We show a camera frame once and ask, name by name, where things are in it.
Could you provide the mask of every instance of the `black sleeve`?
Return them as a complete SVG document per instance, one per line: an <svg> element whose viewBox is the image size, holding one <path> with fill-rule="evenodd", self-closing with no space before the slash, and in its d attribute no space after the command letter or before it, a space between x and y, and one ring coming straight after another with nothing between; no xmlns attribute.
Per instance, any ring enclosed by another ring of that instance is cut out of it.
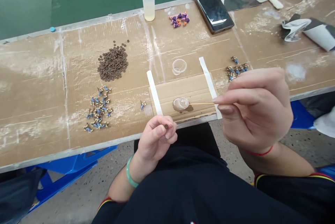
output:
<svg viewBox="0 0 335 224"><path fill-rule="evenodd" d="M126 203L117 203L111 200L104 201L94 217L92 224L114 223Z"/></svg>
<svg viewBox="0 0 335 224"><path fill-rule="evenodd" d="M261 174L255 187L315 223L334 221L335 181L323 174L306 178Z"/></svg>

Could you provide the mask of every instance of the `green jade bangle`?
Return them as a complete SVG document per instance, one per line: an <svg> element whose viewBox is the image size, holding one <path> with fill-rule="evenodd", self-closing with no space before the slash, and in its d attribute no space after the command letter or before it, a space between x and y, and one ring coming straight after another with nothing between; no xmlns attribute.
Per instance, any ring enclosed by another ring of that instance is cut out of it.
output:
<svg viewBox="0 0 335 224"><path fill-rule="evenodd" d="M137 187L139 184L136 183L132 177L130 176L130 173L129 173L129 164L130 164L130 161L132 160L134 154L128 159L128 162L127 162L127 167L126 167L126 174L127 174L127 179L129 181L129 183L131 184L132 187Z"/></svg>

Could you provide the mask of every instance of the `red string bracelet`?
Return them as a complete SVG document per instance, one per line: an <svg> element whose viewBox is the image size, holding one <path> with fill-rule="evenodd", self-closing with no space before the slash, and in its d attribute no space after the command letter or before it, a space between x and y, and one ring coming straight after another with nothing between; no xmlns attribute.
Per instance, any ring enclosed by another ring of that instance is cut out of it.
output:
<svg viewBox="0 0 335 224"><path fill-rule="evenodd" d="M270 150L268 150L267 152L265 153L254 153L254 152L251 152L251 151L247 151L245 149L242 149L243 151L247 152L247 153L250 153L250 154L253 154L253 155L256 155L256 156L264 156L266 154L268 154L271 150L272 150L273 146L270 147Z"/></svg>

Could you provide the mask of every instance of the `wrist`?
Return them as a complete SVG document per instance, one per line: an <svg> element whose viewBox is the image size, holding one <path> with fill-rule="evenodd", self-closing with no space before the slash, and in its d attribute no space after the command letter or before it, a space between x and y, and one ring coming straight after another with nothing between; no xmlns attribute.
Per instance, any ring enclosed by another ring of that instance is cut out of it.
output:
<svg viewBox="0 0 335 224"><path fill-rule="evenodd" d="M137 152L129 164L129 173L133 181L141 183L141 181L154 171L158 164L155 160L145 160Z"/></svg>

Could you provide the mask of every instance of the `white tape strip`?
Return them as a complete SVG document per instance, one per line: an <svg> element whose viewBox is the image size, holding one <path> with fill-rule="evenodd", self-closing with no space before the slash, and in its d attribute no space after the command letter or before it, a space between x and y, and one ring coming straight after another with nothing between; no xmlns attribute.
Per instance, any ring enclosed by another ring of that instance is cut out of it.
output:
<svg viewBox="0 0 335 224"><path fill-rule="evenodd" d="M212 82L212 78L210 77L210 73L209 73L209 71L207 69L205 60L204 60L203 57L200 57L199 61L200 61L200 65L202 67L202 71L203 71L203 73L204 73L204 75L206 77L206 81L207 81L207 85L208 85L208 88L209 88L210 95L212 96L212 99L214 99L215 97L217 97L217 95L216 95L215 88L214 88L214 85L213 85L213 82ZM217 109L217 104L215 105L215 109L216 109L217 119L221 119L222 118L222 114Z"/></svg>
<svg viewBox="0 0 335 224"><path fill-rule="evenodd" d="M157 113L157 115L163 115L161 104L159 102L159 98L158 98L158 94L157 94L154 78L152 77L151 70L149 70L147 72L147 76L148 76L148 81L149 81L149 85L150 85L151 95L152 95L152 98L154 100L154 105L155 105L155 108L156 108L156 113Z"/></svg>

